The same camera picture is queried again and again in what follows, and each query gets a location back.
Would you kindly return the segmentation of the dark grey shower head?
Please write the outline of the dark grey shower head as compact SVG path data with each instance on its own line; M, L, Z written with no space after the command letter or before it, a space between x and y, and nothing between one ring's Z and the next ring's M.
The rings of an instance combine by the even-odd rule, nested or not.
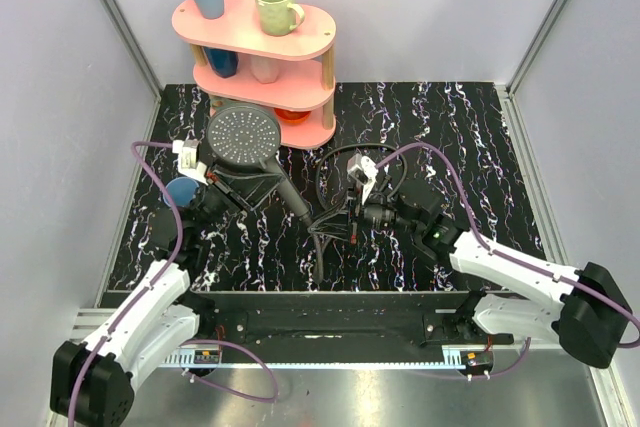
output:
M270 112L247 103L222 108L209 121L206 142L216 164L227 171L279 175L282 180L276 190L280 197L296 217L311 225L309 204L276 159L281 129Z

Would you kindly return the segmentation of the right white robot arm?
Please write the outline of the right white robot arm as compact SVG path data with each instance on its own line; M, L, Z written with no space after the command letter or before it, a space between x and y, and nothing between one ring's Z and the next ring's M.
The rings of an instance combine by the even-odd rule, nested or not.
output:
M590 262L576 269L507 248L446 216L443 203L440 193L428 189L402 189L385 198L352 187L309 230L350 244L364 226L405 230L428 265L448 265L512 292L510 298L472 295L453 321L463 342L511 334L556 343L590 367L610 366L633 312L605 267Z

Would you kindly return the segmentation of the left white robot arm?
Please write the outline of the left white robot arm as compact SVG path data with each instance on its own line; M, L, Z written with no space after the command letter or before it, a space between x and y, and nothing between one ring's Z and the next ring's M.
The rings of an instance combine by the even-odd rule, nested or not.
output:
M52 365L50 408L69 425L119 426L136 391L158 368L169 366L202 381L218 367L224 349L261 360L229 342L216 324L215 304L190 290L201 250L187 243L184 211L166 197L166 224L154 227L169 254L155 261L120 307L82 342L64 342Z

